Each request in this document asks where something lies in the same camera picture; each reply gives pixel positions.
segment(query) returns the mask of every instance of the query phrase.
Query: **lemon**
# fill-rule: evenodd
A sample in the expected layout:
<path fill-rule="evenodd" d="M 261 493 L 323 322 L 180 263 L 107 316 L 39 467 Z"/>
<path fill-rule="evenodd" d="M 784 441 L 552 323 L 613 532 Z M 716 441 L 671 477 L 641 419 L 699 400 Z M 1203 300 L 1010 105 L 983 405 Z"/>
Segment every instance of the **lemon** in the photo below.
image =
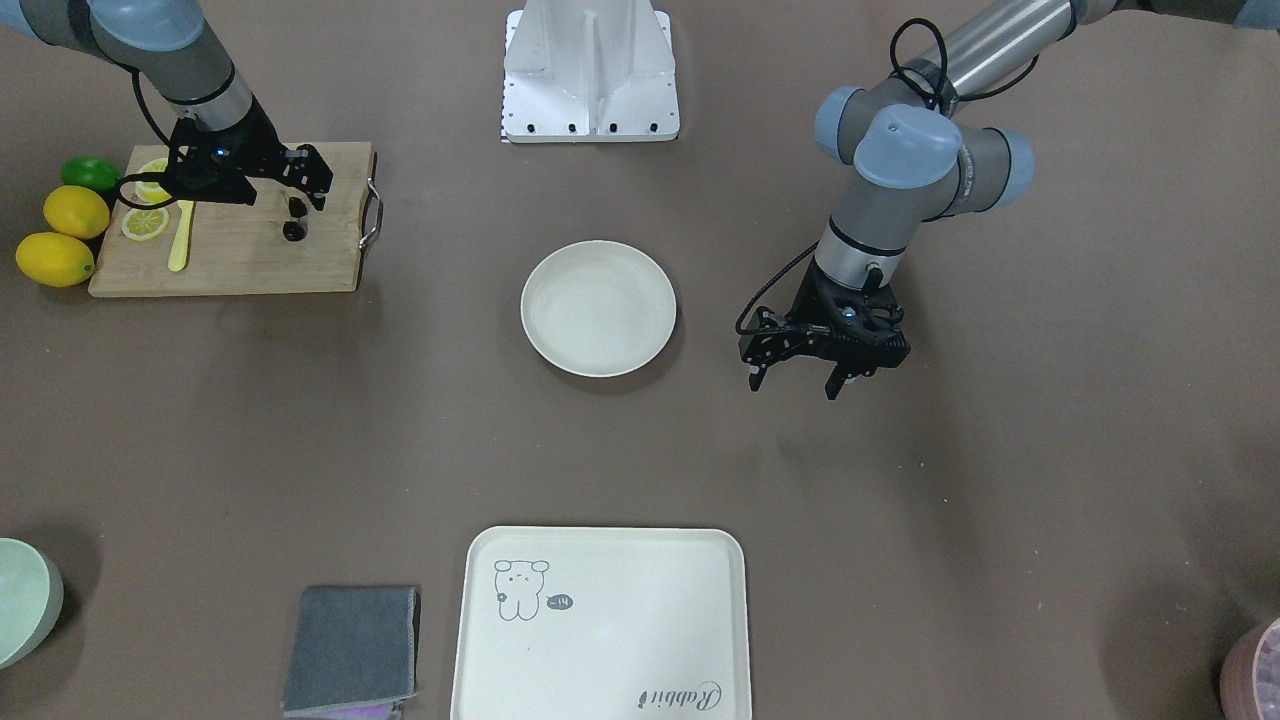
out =
<path fill-rule="evenodd" d="M 129 210 L 120 220 L 120 232 L 129 240 L 142 242 L 159 237 L 169 227 L 169 209 Z"/>
<path fill-rule="evenodd" d="M 111 211 L 92 190 L 64 184 L 45 199 L 45 220 L 63 234 L 88 240 L 111 224 Z"/>
<path fill-rule="evenodd" d="M 14 259 L 22 274 L 50 287 L 79 284 L 93 274 L 93 252 L 88 246 L 56 232 L 28 234 L 18 243 Z"/>
<path fill-rule="evenodd" d="M 137 169 L 140 173 L 163 173 L 165 168 L 169 167 L 168 158 L 156 158 L 150 163 L 142 165 Z M 157 202 L 164 202 L 169 200 L 169 193 L 165 188 L 160 187 L 160 183 L 155 182 L 142 182 L 137 181 L 133 183 L 133 195 L 138 196 L 138 200 L 146 202 L 147 205 L 155 205 Z"/>

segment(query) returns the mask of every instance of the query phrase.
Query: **white tray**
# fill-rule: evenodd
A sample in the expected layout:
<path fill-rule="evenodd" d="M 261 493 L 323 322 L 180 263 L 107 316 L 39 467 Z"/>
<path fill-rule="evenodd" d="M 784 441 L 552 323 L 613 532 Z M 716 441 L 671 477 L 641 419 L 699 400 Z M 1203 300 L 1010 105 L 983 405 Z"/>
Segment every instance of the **white tray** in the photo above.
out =
<path fill-rule="evenodd" d="M 451 716 L 749 720 L 742 548 L 704 529 L 480 533 Z"/>

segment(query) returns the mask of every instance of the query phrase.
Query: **metal mounting bracket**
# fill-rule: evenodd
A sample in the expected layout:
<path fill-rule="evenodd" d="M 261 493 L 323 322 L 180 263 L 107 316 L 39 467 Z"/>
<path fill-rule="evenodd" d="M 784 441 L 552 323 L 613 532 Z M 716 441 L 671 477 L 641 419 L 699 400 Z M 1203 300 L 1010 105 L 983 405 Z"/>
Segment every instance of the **metal mounting bracket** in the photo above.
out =
<path fill-rule="evenodd" d="M 671 18 L 649 0 L 529 0 L 507 17 L 503 140 L 675 140 L 671 47 Z"/>

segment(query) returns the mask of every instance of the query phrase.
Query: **green lime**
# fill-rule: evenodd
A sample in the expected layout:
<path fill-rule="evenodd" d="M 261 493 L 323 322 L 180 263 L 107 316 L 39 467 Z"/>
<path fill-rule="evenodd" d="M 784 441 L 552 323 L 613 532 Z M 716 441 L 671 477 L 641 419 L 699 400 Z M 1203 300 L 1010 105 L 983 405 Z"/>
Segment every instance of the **green lime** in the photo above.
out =
<path fill-rule="evenodd" d="M 120 182 L 115 165 L 93 155 L 79 155 L 63 163 L 63 184 L 78 184 L 106 195 Z"/>

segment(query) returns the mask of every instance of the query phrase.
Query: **robotic arm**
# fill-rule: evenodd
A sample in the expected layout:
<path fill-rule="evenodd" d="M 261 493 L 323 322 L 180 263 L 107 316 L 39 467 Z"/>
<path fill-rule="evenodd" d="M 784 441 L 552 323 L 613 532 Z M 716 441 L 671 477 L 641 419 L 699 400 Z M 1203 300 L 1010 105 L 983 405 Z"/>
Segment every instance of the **robotic arm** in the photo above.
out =
<path fill-rule="evenodd" d="M 842 87 L 822 104 L 818 143 L 855 173 L 831 214 L 791 310 L 756 309 L 739 318 L 739 350 L 758 391 L 769 366 L 809 355 L 835 363 L 827 397 L 878 368 L 896 368 L 911 346 L 902 336 L 902 309 L 890 281 L 922 222 L 982 213 L 1016 200 L 1030 186 L 1030 145 L 1007 129 L 974 129 L 950 118 L 1041 50 L 1079 24 L 1114 10 L 1140 9 L 1236 27 L 1280 28 L 1280 0 L 1001 0 L 943 38 L 928 20 L 910 20 L 891 44 L 893 73 L 872 90 Z M 937 46 L 899 64 L 897 38 L 913 24 L 928 27 Z"/>
<path fill-rule="evenodd" d="M 247 178 L 269 178 L 324 209 L 329 165 L 314 146 L 280 143 L 197 0 L 0 0 L 0 23 L 120 65 L 133 73 L 140 102 L 145 74 L 169 101 L 173 133 L 152 122 L 169 146 L 168 168 L 134 179 L 156 181 L 179 200 L 252 205 Z"/>

